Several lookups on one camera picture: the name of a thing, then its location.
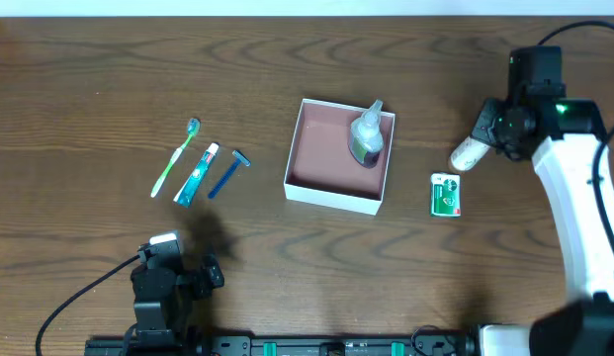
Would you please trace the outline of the clear pump bottle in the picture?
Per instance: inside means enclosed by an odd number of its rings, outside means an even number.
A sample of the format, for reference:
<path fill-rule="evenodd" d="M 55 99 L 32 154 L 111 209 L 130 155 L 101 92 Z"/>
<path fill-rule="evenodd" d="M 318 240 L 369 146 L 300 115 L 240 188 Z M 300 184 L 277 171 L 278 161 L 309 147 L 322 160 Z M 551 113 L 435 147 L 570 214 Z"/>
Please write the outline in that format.
<path fill-rule="evenodd" d="M 384 148 L 380 130 L 383 102 L 376 100 L 350 126 L 348 147 L 355 160 L 365 168 L 374 168 Z"/>

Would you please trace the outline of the green white toothbrush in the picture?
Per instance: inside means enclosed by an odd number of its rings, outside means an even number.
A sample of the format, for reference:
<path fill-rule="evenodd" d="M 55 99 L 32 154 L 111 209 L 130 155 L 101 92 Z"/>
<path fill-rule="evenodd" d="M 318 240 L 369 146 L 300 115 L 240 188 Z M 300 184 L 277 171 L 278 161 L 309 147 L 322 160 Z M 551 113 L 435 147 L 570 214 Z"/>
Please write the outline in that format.
<path fill-rule="evenodd" d="M 160 176 L 158 177 L 158 179 L 156 180 L 155 184 L 153 185 L 151 192 L 150 192 L 150 197 L 151 198 L 155 198 L 157 196 L 157 194 L 160 192 L 167 176 L 169 175 L 172 167 L 174 166 L 174 164 L 177 162 L 177 160 L 179 159 L 179 157 L 181 156 L 181 154 L 184 152 L 184 150 L 186 149 L 186 147 L 188 146 L 188 144 L 190 143 L 190 141 L 199 133 L 199 131 L 201 130 L 201 121 L 197 118 L 191 118 L 190 121 L 188 122 L 187 125 L 187 138 L 186 140 L 179 146 L 177 147 L 174 152 L 172 153 L 168 164 L 166 165 L 166 167 L 164 168 L 164 170 L 162 171 L 162 173 L 160 174 Z"/>

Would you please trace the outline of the green soap box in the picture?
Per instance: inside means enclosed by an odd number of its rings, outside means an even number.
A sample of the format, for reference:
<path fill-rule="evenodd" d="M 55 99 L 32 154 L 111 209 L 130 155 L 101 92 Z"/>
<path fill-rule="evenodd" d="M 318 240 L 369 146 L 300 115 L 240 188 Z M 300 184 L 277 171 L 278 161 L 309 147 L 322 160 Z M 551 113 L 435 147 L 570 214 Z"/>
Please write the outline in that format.
<path fill-rule="evenodd" d="M 461 215 L 461 177 L 456 174 L 433 173 L 430 176 L 430 215 L 457 218 Z"/>

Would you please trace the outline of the white cream tube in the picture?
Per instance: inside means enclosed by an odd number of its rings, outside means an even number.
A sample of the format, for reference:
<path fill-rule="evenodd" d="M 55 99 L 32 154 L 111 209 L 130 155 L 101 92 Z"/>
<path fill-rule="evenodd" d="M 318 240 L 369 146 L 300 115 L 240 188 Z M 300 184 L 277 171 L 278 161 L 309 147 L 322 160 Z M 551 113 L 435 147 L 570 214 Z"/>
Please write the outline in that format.
<path fill-rule="evenodd" d="M 490 146 L 477 139 L 466 137 L 449 157 L 453 171 L 466 172 L 474 168 L 490 150 Z"/>

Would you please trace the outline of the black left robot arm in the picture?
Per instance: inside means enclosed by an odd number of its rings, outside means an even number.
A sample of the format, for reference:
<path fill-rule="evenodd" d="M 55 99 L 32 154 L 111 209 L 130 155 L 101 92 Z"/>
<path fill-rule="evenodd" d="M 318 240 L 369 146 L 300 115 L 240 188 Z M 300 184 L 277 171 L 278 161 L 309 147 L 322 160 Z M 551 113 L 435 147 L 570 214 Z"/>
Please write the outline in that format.
<path fill-rule="evenodd" d="M 194 301 L 209 298 L 224 285 L 212 250 L 197 268 L 184 267 L 176 239 L 149 242 L 138 250 L 140 265 L 132 271 L 136 323 L 123 337 L 122 355 L 199 355 L 197 328 L 189 324 Z"/>

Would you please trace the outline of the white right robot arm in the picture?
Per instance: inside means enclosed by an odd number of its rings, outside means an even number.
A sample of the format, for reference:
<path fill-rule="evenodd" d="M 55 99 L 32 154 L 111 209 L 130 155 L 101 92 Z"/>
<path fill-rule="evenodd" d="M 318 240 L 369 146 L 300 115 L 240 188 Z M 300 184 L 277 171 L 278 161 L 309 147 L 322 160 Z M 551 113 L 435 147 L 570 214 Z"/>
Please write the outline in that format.
<path fill-rule="evenodd" d="M 610 136 L 593 101 L 568 98 L 559 47 L 511 52 L 507 97 L 484 102 L 471 137 L 532 162 L 552 209 L 568 302 L 527 326 L 482 327 L 482 355 L 614 355 Z"/>

